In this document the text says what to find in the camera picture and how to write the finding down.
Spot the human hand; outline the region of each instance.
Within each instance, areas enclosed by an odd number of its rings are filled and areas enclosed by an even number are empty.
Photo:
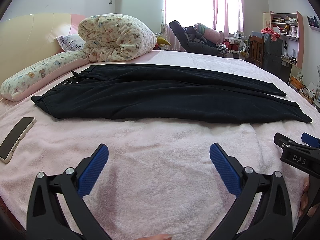
[[[171,238],[172,238],[171,234],[161,234],[156,236],[143,237],[136,240],[171,240]]]
[[[301,197],[301,202],[300,202],[300,209],[299,209],[299,213],[298,213],[298,218],[301,217],[303,215],[303,210],[308,206],[308,195],[307,195],[307,192],[309,190],[309,187],[310,187],[310,182],[309,182],[309,177],[305,178],[304,179],[304,183],[303,183],[303,195]],[[320,203],[318,203],[317,205],[314,205],[313,207],[311,207],[308,211],[308,216],[309,217],[312,217],[318,206],[319,206]]]

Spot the chair backrest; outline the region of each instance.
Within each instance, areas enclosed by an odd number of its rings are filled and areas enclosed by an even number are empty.
[[[251,63],[261,68],[264,54],[264,37],[250,36],[249,40]]]

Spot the pink bedsheet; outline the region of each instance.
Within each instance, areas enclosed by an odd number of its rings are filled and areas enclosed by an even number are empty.
[[[203,68],[272,82],[287,93],[287,100],[296,101],[313,122],[235,125],[164,118],[58,120],[26,98],[0,115],[0,142],[20,118],[37,119],[12,160],[0,163],[0,195],[24,227],[36,174],[60,174],[75,167],[100,143],[109,147],[109,160],[84,200],[114,240],[158,233],[172,233],[174,239],[206,239],[235,199],[210,161],[209,148],[215,142],[243,166],[265,174],[281,171],[291,198],[292,218],[297,221],[306,174],[280,161],[281,150],[273,143],[273,136],[280,132],[297,142],[301,142],[303,132],[318,137],[320,114],[311,104],[280,79],[239,59],[152,51],[132,62]],[[36,95],[69,76],[47,85]],[[249,225],[253,214],[252,209],[242,228]],[[71,215],[66,217],[77,230]]]
[[[17,102],[12,102],[0,96],[0,116],[16,104]]]

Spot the pillow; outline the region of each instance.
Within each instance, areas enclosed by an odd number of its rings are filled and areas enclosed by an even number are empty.
[[[79,24],[83,51],[92,62],[128,61],[153,50],[156,35],[140,20],[123,14],[91,16]]]
[[[80,38],[78,33],[59,36],[57,37],[57,41],[64,51],[82,50],[85,44],[85,41]]]
[[[216,30],[211,29],[201,23],[197,23],[195,25],[195,29],[197,32],[200,32],[202,36],[204,36],[207,40],[215,44],[219,44],[224,41],[223,32],[217,32]]]
[[[37,92],[61,75],[90,63],[83,51],[69,51],[39,61],[6,79],[1,87],[2,97],[18,102]]]

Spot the plastic bag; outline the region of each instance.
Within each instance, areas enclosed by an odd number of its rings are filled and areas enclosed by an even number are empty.
[[[238,52],[239,52],[239,56],[249,57],[249,48],[248,48],[248,46],[244,43],[243,40],[241,41],[241,43],[240,43],[240,45],[239,45]]]

